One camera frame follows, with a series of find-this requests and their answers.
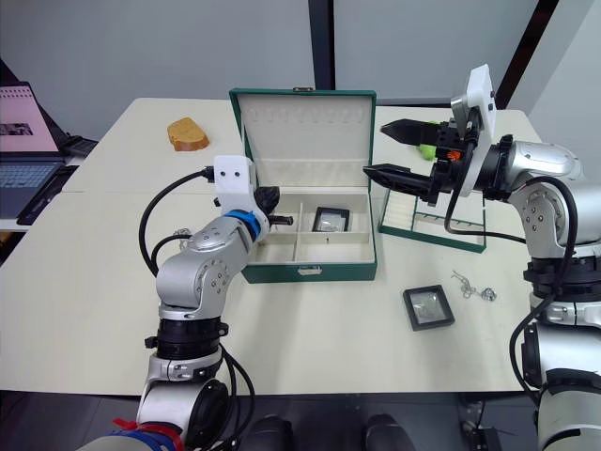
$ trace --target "laptop keyboard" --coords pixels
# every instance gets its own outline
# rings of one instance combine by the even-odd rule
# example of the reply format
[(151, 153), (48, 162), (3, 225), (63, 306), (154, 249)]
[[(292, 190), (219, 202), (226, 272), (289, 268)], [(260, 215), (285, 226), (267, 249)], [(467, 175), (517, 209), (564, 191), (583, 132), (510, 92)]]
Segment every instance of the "laptop keyboard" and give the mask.
[(0, 165), (0, 188), (36, 188), (55, 168), (53, 164)]

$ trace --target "floor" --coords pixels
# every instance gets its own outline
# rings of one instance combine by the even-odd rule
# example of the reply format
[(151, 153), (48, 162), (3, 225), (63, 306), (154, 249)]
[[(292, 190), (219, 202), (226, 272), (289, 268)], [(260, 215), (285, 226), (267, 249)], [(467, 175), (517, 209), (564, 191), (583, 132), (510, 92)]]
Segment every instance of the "floor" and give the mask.
[[(468, 450), (460, 417), (475, 421), (479, 405), (465, 407), (455, 394), (377, 394), (260, 397), (254, 418), (276, 413), (292, 422), (297, 451), (361, 450), (363, 422), (389, 413), (418, 451)], [(2, 451), (71, 451), (135, 418), (135, 397), (2, 393)], [(489, 400), (483, 427), (500, 431), (502, 449), (535, 450), (530, 401), (523, 396)]]

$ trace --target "gray wall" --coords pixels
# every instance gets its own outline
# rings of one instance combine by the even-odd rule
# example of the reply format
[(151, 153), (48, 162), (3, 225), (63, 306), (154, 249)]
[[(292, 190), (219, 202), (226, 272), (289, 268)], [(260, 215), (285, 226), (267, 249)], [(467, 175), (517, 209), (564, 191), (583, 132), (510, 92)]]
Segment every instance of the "gray wall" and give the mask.
[(0, 55), (91, 138), (138, 97), (315, 84), (306, 0), (0, 0)]
[(488, 63), (499, 86), (536, 0), (337, 0), (336, 87), (448, 100)]
[(561, 144), (601, 181), (601, 1), (593, 2), (529, 118), (544, 141)]
[(594, 0), (559, 2), (508, 108), (527, 115), (532, 111), (593, 3)]

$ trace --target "black cable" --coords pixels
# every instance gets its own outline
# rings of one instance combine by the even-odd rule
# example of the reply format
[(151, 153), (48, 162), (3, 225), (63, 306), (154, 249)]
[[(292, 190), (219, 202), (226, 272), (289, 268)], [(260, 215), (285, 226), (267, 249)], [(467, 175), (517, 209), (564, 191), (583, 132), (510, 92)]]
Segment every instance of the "black cable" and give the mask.
[(240, 373), (240, 376), (242, 376), (242, 378), (246, 382), (246, 385), (248, 386), (250, 405), (249, 410), (246, 412), (242, 425), (239, 427), (235, 427), (234, 432), (227, 438), (227, 440), (224, 440), (211, 451), (224, 451), (225, 449), (228, 449), (232, 442), (239, 442), (240, 436), (242, 435), (244, 430), (246, 430), (246, 428), (250, 425), (254, 415), (255, 393), (253, 382), (251, 381), (251, 378), (246, 372), (246, 370), (234, 357), (228, 354), (228, 358), (231, 359), (234, 368)]
[(208, 444), (206, 444), (205, 447), (203, 448), (205, 450), (210, 449), (211, 451), (215, 451), (216, 449), (222, 449), (222, 448), (220, 448), (220, 446), (223, 446), (227, 442), (227, 441), (223, 441), (217, 447), (212, 448), (212, 446), (215, 443), (217, 443), (217, 441), (223, 435), (223, 433), (227, 429), (227, 425), (229, 424), (230, 420), (232, 419), (232, 413), (234, 411), (234, 404), (236, 402), (236, 396), (237, 396), (236, 370), (234, 369), (234, 364), (232, 362), (233, 358), (231, 355), (229, 355), (227, 350), (225, 350), (225, 347), (222, 344), (220, 344), (219, 346), (222, 349), (222, 356), (223, 356), (223, 359), (225, 360), (225, 364), (227, 365), (227, 371), (229, 372), (230, 401), (227, 403), (227, 411), (225, 413), (225, 418), (223, 419), (223, 423), (219, 428), (219, 432), (217, 434), (215, 434), (215, 437), (213, 437), (213, 439)]
[(242, 365), (236, 359), (234, 359), (234, 357), (232, 357), (232, 360), (233, 360), (234, 368), (238, 370), (238, 372), (240, 373), (240, 375), (246, 382), (246, 386), (248, 387), (248, 391), (249, 391), (249, 400), (250, 400), (250, 406), (249, 406), (249, 410), (246, 414), (246, 417), (244, 418), (242, 425), (239, 428), (237, 428), (237, 430), (234, 432), (234, 435), (236, 437), (239, 437), (242, 434), (242, 432), (249, 426), (249, 424), (251, 423), (251, 420), (253, 419), (255, 394), (254, 394), (253, 382), (251, 381), (251, 378), (248, 375), (248, 373), (246, 372), (246, 370), (242, 367)]
[(197, 179), (199, 177), (205, 177), (208, 180), (212, 180), (213, 179), (212, 171), (213, 171), (212, 166), (207, 166), (206, 168), (204, 168), (201, 171), (193, 172), (185, 177), (182, 177), (181, 179), (174, 181), (169, 186), (162, 189), (160, 193), (155, 195), (154, 198), (150, 201), (150, 203), (146, 207), (146, 209), (144, 210), (144, 213), (142, 214), (142, 219), (140, 219), (140, 227), (138, 229), (138, 243), (140, 244), (140, 252), (142, 253), (142, 258), (144, 259), (144, 262), (146, 263), (146, 265), (148, 266), (150, 271), (153, 273), (153, 275), (156, 276), (157, 272), (159, 270), (152, 266), (152, 261), (150, 260), (150, 256), (148, 255), (148, 250), (146, 249), (146, 225), (148, 223), (148, 218), (150, 217), (150, 213), (154, 210), (154, 208), (161, 201), (161, 199), (163, 199), (166, 195), (168, 195), (173, 190), (175, 190), (179, 185), (184, 184), (186, 181), (189, 181), (192, 179)]
[(451, 228), (451, 219), (453, 216), (453, 212), (455, 211), (455, 205), (457, 203), (457, 199), (459, 198), (459, 193), (461, 191), (461, 186), (465, 181), (465, 178), (468, 174), (468, 170), (470, 169), (471, 157), (473, 156), (475, 144), (473, 142), (469, 142), (466, 146), (466, 151), (463, 155), (463, 165), (462, 165), (462, 174), (457, 178), (457, 183), (453, 189), (453, 193), (451, 194), (451, 200), (449, 201), (449, 207), (447, 208), (447, 212), (444, 215), (444, 229), (452, 233), (454, 235), (472, 235), (477, 237), (489, 237), (489, 238), (501, 238), (504, 240), (517, 241), (522, 244), (526, 244), (526, 240), (520, 237), (515, 237), (513, 235), (506, 235), (504, 233), (499, 232), (480, 232), (477, 230), (458, 230), (456, 228)]
[(234, 422), (234, 431), (238, 430), (240, 426), (240, 415), (242, 414), (242, 403), (240, 398), (236, 400), (236, 421)]
[(541, 176), (530, 179), (526, 182), (526, 185), (532, 185), (533, 183), (549, 183), (562, 194), (563, 200), (565, 201), (565, 205), (567, 206), (568, 213), (568, 229), (567, 229), (567, 242), (565, 244), (565, 250), (563, 252), (562, 263), (560, 264), (560, 268), (557, 272), (557, 276), (555, 277), (555, 281), (553, 282), (553, 287), (551, 293), (546, 296), (546, 298), (540, 302), (533, 310), (526, 315), (526, 317), (519, 322), (514, 331), (511, 333), (511, 337), (509, 339), (509, 357), (511, 359), (511, 367), (514, 370), (514, 374), (516, 375), (517, 381), (522, 386), (526, 394), (531, 398), (534, 405), (538, 405), (538, 398), (535, 393), (532, 392), (528, 384), (524, 381), (522, 377), (519, 367), (517, 366), (517, 358), (516, 358), (516, 342), (519, 335), (522, 333), (524, 329), (528, 326), (528, 324), (538, 317), (545, 309), (555, 300), (555, 297), (560, 293), (562, 288), (563, 279), (567, 273), (567, 270), (570, 265), (570, 261), (572, 259), (572, 255), (574, 254), (574, 248), (576, 246), (576, 238), (578, 234), (578, 208), (576, 206), (576, 202), (572, 193), (568, 189), (565, 184), (553, 177), (549, 176)]
[(152, 254), (150, 254), (150, 262), (152, 263), (152, 268), (155, 269), (157, 272), (159, 272), (159, 265), (157, 264), (157, 256), (159, 255), (159, 251), (161, 250), (161, 248), (166, 243), (168, 243), (169, 241), (173, 241), (173, 240), (187, 240), (191, 236), (192, 235), (190, 235), (190, 234), (172, 235), (170, 237), (165, 237), (162, 240), (160, 240), (159, 242), (157, 242), (157, 244), (154, 246), (154, 249), (152, 249)]
[(476, 429), (479, 429), (480, 425), (482, 424), (482, 417), (485, 416), (485, 407), (486, 407), (486, 400), (484, 399), (482, 401), (482, 409), (480, 410), (480, 415), (478, 415), (478, 423), (476, 423)]

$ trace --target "laptop screen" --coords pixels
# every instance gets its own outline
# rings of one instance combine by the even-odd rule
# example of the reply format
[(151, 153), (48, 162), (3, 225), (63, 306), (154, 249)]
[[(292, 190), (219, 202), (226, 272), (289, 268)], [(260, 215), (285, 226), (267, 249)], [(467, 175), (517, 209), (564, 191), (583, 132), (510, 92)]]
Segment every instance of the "laptop screen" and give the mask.
[(40, 152), (59, 155), (31, 87), (0, 86), (0, 153)]

